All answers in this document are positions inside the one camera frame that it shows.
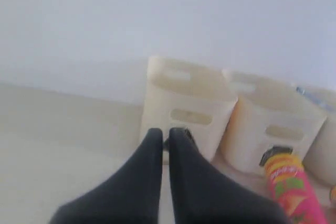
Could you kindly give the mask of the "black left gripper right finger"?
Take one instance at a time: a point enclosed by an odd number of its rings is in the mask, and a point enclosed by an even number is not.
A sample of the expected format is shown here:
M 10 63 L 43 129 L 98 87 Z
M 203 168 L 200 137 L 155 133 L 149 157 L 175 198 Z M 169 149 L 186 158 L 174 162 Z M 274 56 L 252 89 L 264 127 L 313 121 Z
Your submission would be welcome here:
M 218 171 L 189 130 L 169 131 L 169 169 L 176 223 L 290 223 L 280 206 Z

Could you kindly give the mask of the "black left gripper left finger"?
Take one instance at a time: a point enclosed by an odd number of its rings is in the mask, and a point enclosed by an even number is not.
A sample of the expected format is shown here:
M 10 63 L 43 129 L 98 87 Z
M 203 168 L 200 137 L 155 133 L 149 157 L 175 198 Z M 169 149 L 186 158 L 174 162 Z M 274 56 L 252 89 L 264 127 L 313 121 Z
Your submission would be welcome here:
M 105 182 L 59 207 L 50 223 L 157 223 L 163 133 L 149 129 L 126 163 Z

